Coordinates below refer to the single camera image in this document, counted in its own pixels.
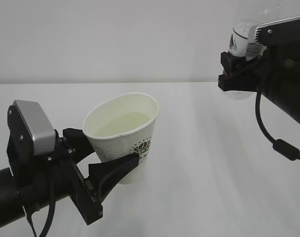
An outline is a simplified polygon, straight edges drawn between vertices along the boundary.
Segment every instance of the white paper cup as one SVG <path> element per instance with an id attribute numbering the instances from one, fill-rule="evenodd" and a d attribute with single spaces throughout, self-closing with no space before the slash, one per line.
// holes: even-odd
<path id="1" fill-rule="evenodd" d="M 144 168 L 158 112 L 152 96 L 129 93 L 98 105 L 85 118 L 83 132 L 101 162 L 140 155 L 139 166 L 120 183 L 132 183 Z"/>

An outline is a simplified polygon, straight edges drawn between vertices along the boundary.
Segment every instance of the white table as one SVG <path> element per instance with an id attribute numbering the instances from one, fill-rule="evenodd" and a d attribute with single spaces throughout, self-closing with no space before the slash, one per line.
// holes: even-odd
<path id="1" fill-rule="evenodd" d="M 104 217 L 86 226 L 69 198 L 57 203 L 49 236 L 300 237 L 300 161 L 273 151 L 255 119 L 255 96 L 228 99 L 213 82 L 0 85 L 0 169 L 8 167 L 6 111 L 14 99 L 38 101 L 52 125 L 81 128 L 99 102 L 140 91 L 160 114 L 143 178 L 118 185 Z M 300 148 L 300 126 L 263 99 L 263 121 L 275 138 Z M 88 175 L 91 155 L 79 164 Z M 47 208 L 34 214 L 39 232 Z M 0 237 L 32 236 L 25 218 Z"/>

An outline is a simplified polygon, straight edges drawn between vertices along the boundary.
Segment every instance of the white backdrop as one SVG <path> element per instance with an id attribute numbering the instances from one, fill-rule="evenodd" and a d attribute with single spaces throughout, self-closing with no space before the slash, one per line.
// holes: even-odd
<path id="1" fill-rule="evenodd" d="M 216 81 L 238 2 L 0 0 L 0 83 Z"/>

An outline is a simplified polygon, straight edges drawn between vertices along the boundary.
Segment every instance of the screw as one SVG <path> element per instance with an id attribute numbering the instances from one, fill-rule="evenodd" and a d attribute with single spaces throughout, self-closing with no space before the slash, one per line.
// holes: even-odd
<path id="1" fill-rule="evenodd" d="M 69 154 L 73 154 L 73 153 L 75 153 L 75 149 L 74 149 L 74 148 L 72 148 L 72 149 L 68 149 L 68 151 L 69 151 Z"/>
<path id="2" fill-rule="evenodd" d="M 60 142 L 66 142 L 66 138 L 65 137 L 61 137 L 60 138 Z"/>

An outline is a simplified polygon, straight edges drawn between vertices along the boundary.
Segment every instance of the green logo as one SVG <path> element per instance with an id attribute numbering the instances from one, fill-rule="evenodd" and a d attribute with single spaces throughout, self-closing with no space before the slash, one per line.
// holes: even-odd
<path id="1" fill-rule="evenodd" d="M 151 137 L 143 139 L 143 141 L 135 144 L 130 152 L 137 153 L 140 155 L 140 158 L 145 158 L 147 156 L 147 151 L 149 151 L 151 145 Z"/>

